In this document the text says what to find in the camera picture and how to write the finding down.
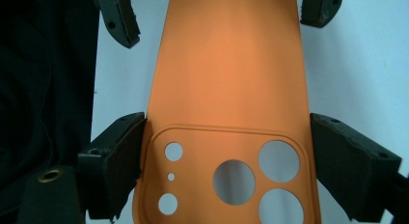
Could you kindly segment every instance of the white background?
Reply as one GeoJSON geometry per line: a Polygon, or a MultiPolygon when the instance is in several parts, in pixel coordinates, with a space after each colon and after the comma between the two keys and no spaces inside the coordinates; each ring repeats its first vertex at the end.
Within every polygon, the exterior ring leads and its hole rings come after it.
{"type": "MultiPolygon", "coordinates": [[[[146,112],[168,2],[132,0],[142,34],[130,50],[109,36],[101,20],[93,139],[119,117],[146,112]]],[[[405,176],[409,173],[408,2],[343,0],[325,28],[301,26],[311,112],[337,118],[400,155],[400,173],[405,176]]],[[[348,220],[323,186],[319,194],[323,224],[356,223],[348,220]]],[[[132,194],[117,223],[132,223],[131,200],[132,194]]],[[[391,223],[387,212],[382,223],[391,223]]]]}

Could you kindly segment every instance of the circular hole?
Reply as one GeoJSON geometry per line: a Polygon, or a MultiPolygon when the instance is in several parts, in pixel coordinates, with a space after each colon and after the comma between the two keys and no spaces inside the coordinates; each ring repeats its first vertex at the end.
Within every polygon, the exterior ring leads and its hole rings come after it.
{"type": "Polygon", "coordinates": [[[250,200],[256,187],[252,170],[240,160],[228,160],[217,167],[213,176],[217,196],[230,205],[242,205],[250,200]]]}
{"type": "Polygon", "coordinates": [[[340,0],[333,0],[333,5],[337,6],[340,3],[340,0]]]}
{"type": "Polygon", "coordinates": [[[63,171],[59,169],[50,170],[46,173],[43,173],[37,178],[38,182],[47,183],[59,179],[63,175],[63,171]]]}
{"type": "Polygon", "coordinates": [[[267,142],[259,152],[259,167],[272,181],[291,181],[297,175],[299,166],[297,152],[286,142],[267,142]]]}
{"type": "Polygon", "coordinates": [[[175,174],[173,174],[173,173],[168,174],[168,180],[169,181],[173,181],[174,179],[175,179],[175,174]]]}
{"type": "Polygon", "coordinates": [[[178,161],[180,160],[183,154],[183,148],[178,143],[170,143],[166,146],[165,155],[171,161],[178,161]]]}
{"type": "Polygon", "coordinates": [[[110,21],[110,22],[108,22],[108,28],[110,28],[110,29],[115,29],[115,23],[114,22],[112,22],[112,21],[110,21]]]}
{"type": "Polygon", "coordinates": [[[301,224],[304,221],[303,208],[290,192],[275,188],[266,192],[259,203],[261,223],[301,224]]]}
{"type": "Polygon", "coordinates": [[[99,149],[91,149],[91,150],[88,150],[88,154],[100,154],[100,150],[99,149]]]}
{"type": "Polygon", "coordinates": [[[159,210],[165,215],[172,215],[177,210],[177,197],[172,193],[163,194],[159,199],[159,210]]]}

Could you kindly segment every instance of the black fabric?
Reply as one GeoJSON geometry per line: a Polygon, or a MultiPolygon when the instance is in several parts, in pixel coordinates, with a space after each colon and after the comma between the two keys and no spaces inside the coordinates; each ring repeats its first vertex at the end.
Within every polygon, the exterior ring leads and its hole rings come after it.
{"type": "Polygon", "coordinates": [[[0,5],[0,223],[6,223],[2,217],[15,216],[29,176],[75,166],[90,142],[98,10],[93,0],[0,5]]]}

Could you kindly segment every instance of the orange phone case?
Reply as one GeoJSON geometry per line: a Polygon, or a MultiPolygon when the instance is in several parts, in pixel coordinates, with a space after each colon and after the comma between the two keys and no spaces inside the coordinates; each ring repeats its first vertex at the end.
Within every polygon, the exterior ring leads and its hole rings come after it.
{"type": "Polygon", "coordinates": [[[269,190],[292,193],[304,223],[320,223],[307,86],[296,0],[170,0],[153,79],[137,182],[135,223],[260,223],[269,190]],[[299,159],[288,182],[267,178],[259,152],[288,143],[299,159]],[[179,143],[179,160],[169,144],[179,143]],[[256,187],[230,205],[213,187],[231,159],[248,165],[256,187]],[[167,193],[172,214],[159,210],[167,193]]]}

